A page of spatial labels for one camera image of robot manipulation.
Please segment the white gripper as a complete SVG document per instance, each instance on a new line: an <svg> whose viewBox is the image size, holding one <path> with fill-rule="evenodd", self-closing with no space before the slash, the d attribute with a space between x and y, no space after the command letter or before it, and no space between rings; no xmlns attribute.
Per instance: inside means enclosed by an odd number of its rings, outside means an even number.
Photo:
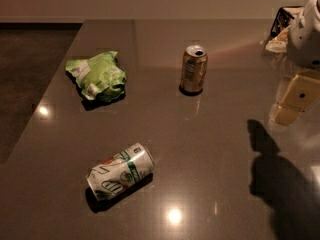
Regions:
<svg viewBox="0 0 320 240"><path fill-rule="evenodd" d="M287 56L304 68L320 68L320 0L309 0L288 31ZM302 71L279 84L272 121L289 126L320 97L320 72Z"/></svg>

